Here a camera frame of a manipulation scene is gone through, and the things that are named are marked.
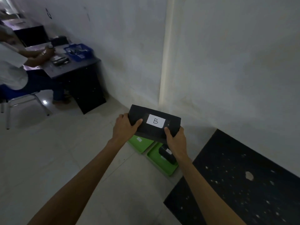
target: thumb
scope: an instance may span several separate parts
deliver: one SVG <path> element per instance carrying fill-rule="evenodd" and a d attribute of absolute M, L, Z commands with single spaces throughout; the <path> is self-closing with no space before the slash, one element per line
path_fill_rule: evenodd
<path fill-rule="evenodd" d="M 142 122 L 143 122 L 143 119 L 137 120 L 137 122 L 134 124 L 133 128 L 135 130 L 137 130 L 137 128 L 142 124 Z"/>
<path fill-rule="evenodd" d="M 165 127 L 164 130 L 165 130 L 165 134 L 167 135 L 167 139 L 172 139 L 173 137 L 170 133 L 169 128 Z"/>

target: white wall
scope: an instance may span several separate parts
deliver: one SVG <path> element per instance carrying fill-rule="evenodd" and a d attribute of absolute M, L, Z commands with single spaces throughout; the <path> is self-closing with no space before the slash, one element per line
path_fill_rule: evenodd
<path fill-rule="evenodd" d="M 219 128 L 300 176 L 299 5 L 175 0 L 163 104 L 190 139 Z"/>
<path fill-rule="evenodd" d="M 91 46 L 107 91 L 122 104 L 157 108 L 167 0 L 14 1 L 51 35 Z"/>

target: seated person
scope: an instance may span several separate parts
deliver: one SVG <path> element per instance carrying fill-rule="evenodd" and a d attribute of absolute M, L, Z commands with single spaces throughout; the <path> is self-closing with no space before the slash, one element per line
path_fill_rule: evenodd
<path fill-rule="evenodd" d="M 35 74 L 37 71 L 26 71 L 23 65 L 37 67 L 48 61 L 55 54 L 55 50 L 46 48 L 43 51 L 17 50 L 6 42 L 12 41 L 12 36 L 0 31 L 0 84 L 5 84 L 12 90 L 28 94 L 40 90 L 53 90 L 54 105 L 68 104 L 62 85 L 49 77 Z"/>

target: black desk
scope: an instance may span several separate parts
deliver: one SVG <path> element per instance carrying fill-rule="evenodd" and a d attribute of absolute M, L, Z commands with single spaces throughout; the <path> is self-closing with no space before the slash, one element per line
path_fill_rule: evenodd
<path fill-rule="evenodd" d="M 224 132 L 216 130 L 193 164 L 246 224 L 299 224 L 300 178 Z M 184 178 L 164 204 L 183 225 L 206 224 Z"/>
<path fill-rule="evenodd" d="M 25 47 L 49 42 L 42 24 L 28 19 L 3 20 L 10 27 Z"/>
<path fill-rule="evenodd" d="M 26 50 L 41 50 L 46 45 L 49 43 L 31 46 Z M 59 46 L 56 49 L 61 50 L 65 46 Z M 70 59 L 70 63 L 61 66 L 55 66 L 51 61 L 48 61 L 39 68 L 43 69 L 50 78 L 62 82 L 65 88 L 70 91 L 83 114 L 86 114 L 106 102 L 97 77 L 99 73 L 97 63 L 100 61 L 96 57 L 81 62 Z M 27 66 L 24 68 L 26 70 L 36 69 Z"/>

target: white tile floor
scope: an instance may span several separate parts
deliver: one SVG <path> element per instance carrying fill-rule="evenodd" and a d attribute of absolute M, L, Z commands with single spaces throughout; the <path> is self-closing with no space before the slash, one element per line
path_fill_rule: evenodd
<path fill-rule="evenodd" d="M 51 91 L 38 94 L 51 101 Z M 0 224 L 26 224 L 46 201 L 82 169 L 112 136 L 118 114 L 113 98 L 83 115 L 76 103 L 47 117 L 29 102 L 12 109 L 12 127 L 0 114 Z M 180 224 L 163 201 L 181 177 L 166 177 L 128 144 L 97 186 L 77 224 Z"/>

